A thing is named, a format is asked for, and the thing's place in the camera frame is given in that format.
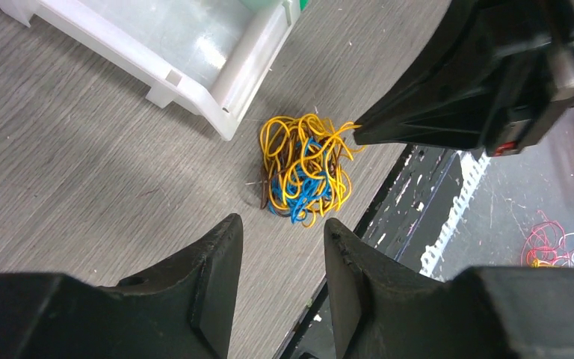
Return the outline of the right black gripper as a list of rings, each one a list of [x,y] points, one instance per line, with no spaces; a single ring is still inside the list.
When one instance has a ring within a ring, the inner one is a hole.
[[[476,1],[450,52],[421,52],[359,117],[354,140],[511,156],[572,107],[574,4]]]

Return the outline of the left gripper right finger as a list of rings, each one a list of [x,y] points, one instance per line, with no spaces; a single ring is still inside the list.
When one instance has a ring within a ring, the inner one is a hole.
[[[574,269],[471,267],[441,282],[324,225],[338,358],[574,358]]]

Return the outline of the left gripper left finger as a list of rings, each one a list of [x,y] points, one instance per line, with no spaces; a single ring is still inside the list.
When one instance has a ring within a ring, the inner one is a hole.
[[[0,358],[226,358],[242,251],[232,213],[115,286],[0,273]]]

